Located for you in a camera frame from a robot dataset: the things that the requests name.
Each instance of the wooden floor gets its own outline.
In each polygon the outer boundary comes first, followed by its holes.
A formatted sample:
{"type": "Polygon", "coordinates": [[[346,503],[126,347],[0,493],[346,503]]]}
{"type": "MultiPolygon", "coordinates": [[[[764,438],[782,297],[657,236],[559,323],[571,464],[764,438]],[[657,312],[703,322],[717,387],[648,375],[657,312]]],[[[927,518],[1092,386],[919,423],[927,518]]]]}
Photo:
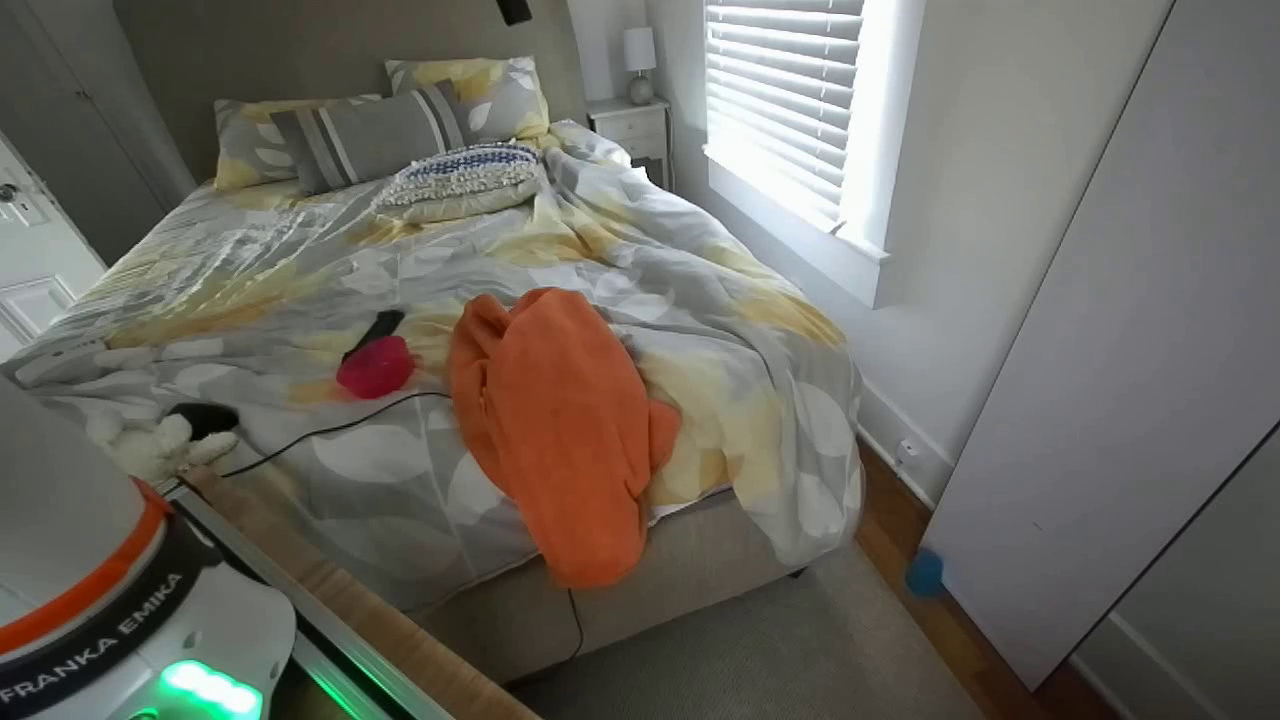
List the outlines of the wooden floor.
{"type": "Polygon", "coordinates": [[[881,576],[890,584],[890,591],[907,604],[937,654],[950,665],[972,699],[1000,720],[1111,720],[1114,712],[1077,668],[1065,665],[1046,676],[1039,692],[1024,692],[1024,685],[1010,676],[1010,668],[996,658],[996,649],[982,639],[982,633],[962,618],[957,600],[907,597],[904,574],[923,538],[927,503],[919,503],[913,489],[867,450],[863,470],[867,500],[856,540],[881,568],[881,576]]]}

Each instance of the wardrobe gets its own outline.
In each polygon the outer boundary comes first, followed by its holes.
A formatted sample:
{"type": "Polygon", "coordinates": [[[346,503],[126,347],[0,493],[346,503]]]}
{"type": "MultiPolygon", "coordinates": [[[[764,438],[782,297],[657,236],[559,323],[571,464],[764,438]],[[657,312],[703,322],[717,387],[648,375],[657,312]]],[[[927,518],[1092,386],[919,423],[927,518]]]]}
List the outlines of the wardrobe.
{"type": "Polygon", "coordinates": [[[1171,5],[923,533],[1027,690],[1280,422],[1274,38],[1171,5]]]}

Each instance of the bed frame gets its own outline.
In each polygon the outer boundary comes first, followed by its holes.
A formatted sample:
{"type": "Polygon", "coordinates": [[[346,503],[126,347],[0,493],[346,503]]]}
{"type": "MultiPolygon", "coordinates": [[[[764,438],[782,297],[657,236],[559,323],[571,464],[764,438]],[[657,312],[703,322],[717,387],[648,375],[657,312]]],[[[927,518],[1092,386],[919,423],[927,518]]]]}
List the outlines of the bed frame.
{"type": "MultiPolygon", "coordinates": [[[[213,101],[385,92],[386,58],[535,58],[552,115],[583,115],[565,0],[503,24],[494,0],[116,0],[180,157],[215,160],[213,101]]],[[[545,563],[410,614],[464,660],[515,681],[778,581],[769,540],[730,495],[663,522],[640,568],[607,591],[559,591],[545,563]]]]}

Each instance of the orange towel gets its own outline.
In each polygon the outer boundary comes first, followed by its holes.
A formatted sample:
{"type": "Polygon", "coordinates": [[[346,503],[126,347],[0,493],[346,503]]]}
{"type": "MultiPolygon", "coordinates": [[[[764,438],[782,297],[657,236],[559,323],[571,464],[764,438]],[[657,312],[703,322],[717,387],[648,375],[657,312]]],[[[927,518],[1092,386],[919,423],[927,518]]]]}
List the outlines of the orange towel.
{"type": "Polygon", "coordinates": [[[657,405],[596,307],[529,293],[474,297],[448,347],[450,413],[478,470],[512,495],[565,590],[624,581],[642,551],[640,495],[681,415],[657,405]]]}

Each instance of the pillow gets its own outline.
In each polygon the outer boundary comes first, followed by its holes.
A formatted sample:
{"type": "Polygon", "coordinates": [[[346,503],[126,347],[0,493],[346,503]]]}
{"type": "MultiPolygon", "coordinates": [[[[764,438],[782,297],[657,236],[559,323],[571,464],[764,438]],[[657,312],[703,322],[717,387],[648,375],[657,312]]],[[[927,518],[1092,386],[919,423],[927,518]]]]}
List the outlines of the pillow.
{"type": "Polygon", "coordinates": [[[470,145],[545,137],[548,101],[532,58],[512,59],[386,59],[390,92],[450,85],[470,145]]]}
{"type": "Polygon", "coordinates": [[[529,204],[545,190],[548,174],[535,154],[515,145],[482,145],[408,166],[408,174],[386,186],[379,204],[410,224],[443,224],[529,204]]]}
{"type": "Polygon", "coordinates": [[[419,157],[464,150],[464,133],[440,88],[416,88],[377,103],[329,103],[276,112],[300,191],[329,191],[390,178],[419,157]]]}
{"type": "Polygon", "coordinates": [[[297,180],[283,137],[270,125],[270,112],[321,107],[321,103],[368,103],[377,96],[345,101],[215,101],[215,191],[250,190],[250,186],[289,186],[297,180]]]}

